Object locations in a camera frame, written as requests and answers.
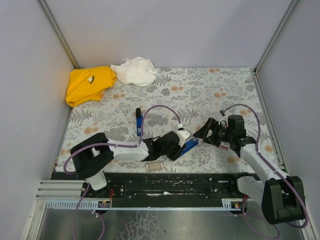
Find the staple box tray with staples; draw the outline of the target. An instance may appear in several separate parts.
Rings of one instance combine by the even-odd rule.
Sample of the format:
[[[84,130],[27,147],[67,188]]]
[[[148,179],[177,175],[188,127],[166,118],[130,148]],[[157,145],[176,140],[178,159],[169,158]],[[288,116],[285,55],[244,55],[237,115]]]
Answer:
[[[150,172],[156,172],[163,170],[164,166],[162,162],[153,162],[146,164],[146,171],[148,173]]]

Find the red white staple box sleeve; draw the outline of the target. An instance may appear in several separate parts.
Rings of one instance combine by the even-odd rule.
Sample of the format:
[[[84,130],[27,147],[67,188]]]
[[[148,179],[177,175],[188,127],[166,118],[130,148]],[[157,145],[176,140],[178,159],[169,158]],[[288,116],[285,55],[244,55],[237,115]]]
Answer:
[[[225,149],[229,149],[230,148],[230,144],[228,142],[221,142],[219,145],[220,148],[225,148]]]

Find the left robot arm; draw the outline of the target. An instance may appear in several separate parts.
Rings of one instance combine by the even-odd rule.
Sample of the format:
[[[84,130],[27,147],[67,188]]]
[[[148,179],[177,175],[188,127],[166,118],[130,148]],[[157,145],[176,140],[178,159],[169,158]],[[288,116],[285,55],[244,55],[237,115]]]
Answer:
[[[146,138],[141,143],[109,140],[103,132],[97,133],[70,150],[70,157],[78,178],[85,179],[95,191],[107,186],[105,167],[112,160],[151,162],[166,156],[176,160],[181,156],[190,133],[179,128],[162,137]]]

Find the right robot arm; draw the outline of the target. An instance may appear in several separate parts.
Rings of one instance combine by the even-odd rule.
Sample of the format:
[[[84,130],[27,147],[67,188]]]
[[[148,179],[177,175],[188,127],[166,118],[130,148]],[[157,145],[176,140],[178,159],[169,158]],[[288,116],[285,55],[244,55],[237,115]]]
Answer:
[[[209,118],[193,134],[203,142],[233,150],[254,170],[258,179],[243,176],[237,179],[239,192],[260,204],[266,221],[271,225],[309,220],[305,205],[304,186],[297,176],[290,176],[257,150],[258,141],[247,135],[241,115],[225,118],[226,124]]]

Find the blue stapler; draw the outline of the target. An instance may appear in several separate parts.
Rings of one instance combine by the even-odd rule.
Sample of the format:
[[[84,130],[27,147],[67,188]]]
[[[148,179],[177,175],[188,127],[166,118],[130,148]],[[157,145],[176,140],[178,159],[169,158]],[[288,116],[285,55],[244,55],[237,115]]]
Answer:
[[[143,127],[144,127],[144,120],[145,116],[142,112],[142,110],[138,107],[135,110],[135,116],[136,116],[136,133],[137,136],[140,137],[141,142],[143,143],[142,137],[143,137]],[[192,148],[196,147],[199,144],[199,140],[196,137],[190,136],[186,140],[186,148],[182,151],[182,156],[186,154],[188,151],[190,151]]]

